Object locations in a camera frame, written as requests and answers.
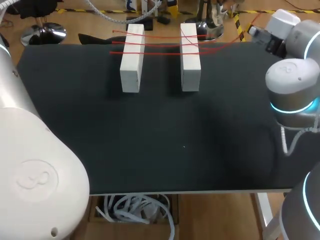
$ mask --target chrome chair base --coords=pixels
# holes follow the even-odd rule
[[[66,29],[54,22],[45,22],[43,27],[33,25],[21,36],[21,43],[27,45],[59,44],[67,36]]]

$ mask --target chair base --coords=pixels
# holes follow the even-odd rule
[[[195,23],[196,34],[206,35],[198,36],[198,41],[201,42],[216,40],[224,34],[224,26],[222,24],[217,26],[214,22],[207,23],[205,21],[199,21],[196,17],[187,19],[185,23]]]
[[[66,29],[57,23],[45,22],[43,28],[38,25],[29,27],[21,36],[21,43],[28,45],[59,44],[67,36]]]

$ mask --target robot logo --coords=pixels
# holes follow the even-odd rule
[[[34,189],[38,185],[45,185],[50,179],[50,174],[47,171],[43,171],[36,177],[28,176],[27,178],[27,181],[18,179],[16,183],[24,189]]]
[[[43,160],[22,162],[14,176],[14,188],[25,201],[40,202],[57,188],[59,179],[55,168]]]

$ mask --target blue led ring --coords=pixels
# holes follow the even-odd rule
[[[301,113],[303,112],[304,110],[306,110],[307,108],[309,108],[312,104],[314,103],[314,101],[310,102],[307,106],[305,106],[304,108],[301,108],[299,110],[295,110],[295,111],[283,111],[283,110],[280,110],[278,108],[276,108],[271,102],[271,107],[276,110],[277,112],[279,113],[283,113],[283,114],[297,114],[297,113]]]

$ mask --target black mat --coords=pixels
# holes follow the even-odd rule
[[[122,48],[29,46],[18,65],[44,122],[83,162],[91,194],[288,189],[318,162],[320,135],[283,156],[265,86],[278,59],[258,46],[202,55],[193,93],[181,91],[180,56],[146,55],[138,94],[122,93],[122,56],[109,54]]]

